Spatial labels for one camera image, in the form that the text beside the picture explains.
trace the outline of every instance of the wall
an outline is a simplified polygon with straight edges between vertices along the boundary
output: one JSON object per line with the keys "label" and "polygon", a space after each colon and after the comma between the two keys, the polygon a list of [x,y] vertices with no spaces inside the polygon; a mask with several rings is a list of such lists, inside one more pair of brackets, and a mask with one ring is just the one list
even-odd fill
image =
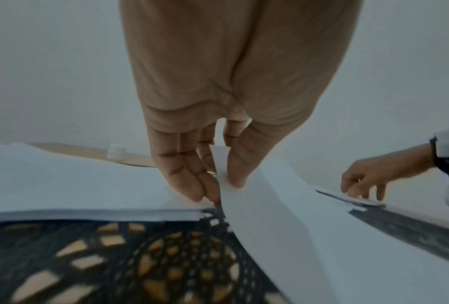
{"label": "wall", "polygon": [[[449,0],[368,0],[314,115],[272,155],[338,190],[354,160],[448,128]],[[115,1],[0,1],[0,142],[13,141],[147,154]],[[400,181],[387,202],[449,220],[446,185],[438,172]]]}

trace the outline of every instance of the paper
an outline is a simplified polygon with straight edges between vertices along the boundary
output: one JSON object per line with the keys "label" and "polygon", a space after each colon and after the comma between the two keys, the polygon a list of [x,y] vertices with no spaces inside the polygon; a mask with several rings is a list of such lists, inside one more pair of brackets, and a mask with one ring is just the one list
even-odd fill
{"label": "paper", "polygon": [[175,194],[156,168],[0,145],[0,220],[197,220],[210,206]]}
{"label": "paper", "polygon": [[449,304],[448,261],[353,217],[356,206],[317,193],[285,162],[265,161],[233,189],[228,151],[212,152],[228,222],[291,302]]}

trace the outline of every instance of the black patterned cloth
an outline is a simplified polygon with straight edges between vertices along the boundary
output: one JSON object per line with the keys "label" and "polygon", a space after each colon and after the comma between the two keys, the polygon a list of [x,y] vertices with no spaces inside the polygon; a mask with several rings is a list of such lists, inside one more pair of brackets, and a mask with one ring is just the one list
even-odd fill
{"label": "black patterned cloth", "polygon": [[[449,260],[449,230],[385,211],[351,215]],[[198,222],[0,223],[0,303],[286,303],[220,209]]]}

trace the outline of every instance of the human hand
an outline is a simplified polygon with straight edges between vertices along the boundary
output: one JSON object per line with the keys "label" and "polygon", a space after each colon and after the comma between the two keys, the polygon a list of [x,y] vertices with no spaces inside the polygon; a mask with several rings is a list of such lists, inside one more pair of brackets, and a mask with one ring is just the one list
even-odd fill
{"label": "human hand", "polygon": [[385,198],[389,182],[413,177],[434,167],[430,144],[383,156],[361,159],[353,163],[341,177],[341,191],[351,197],[369,198],[376,187],[377,200]]}
{"label": "human hand", "polygon": [[226,118],[229,182],[243,187],[311,115],[353,33],[360,0],[121,0],[150,152],[169,185],[220,201],[209,144]]}

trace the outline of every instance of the white cap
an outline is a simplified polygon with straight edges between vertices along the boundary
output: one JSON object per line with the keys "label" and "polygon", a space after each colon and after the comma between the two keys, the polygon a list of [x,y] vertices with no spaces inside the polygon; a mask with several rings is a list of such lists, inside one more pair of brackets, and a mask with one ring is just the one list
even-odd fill
{"label": "white cap", "polygon": [[122,145],[110,144],[108,147],[107,159],[113,161],[124,161],[126,157],[126,147]]}

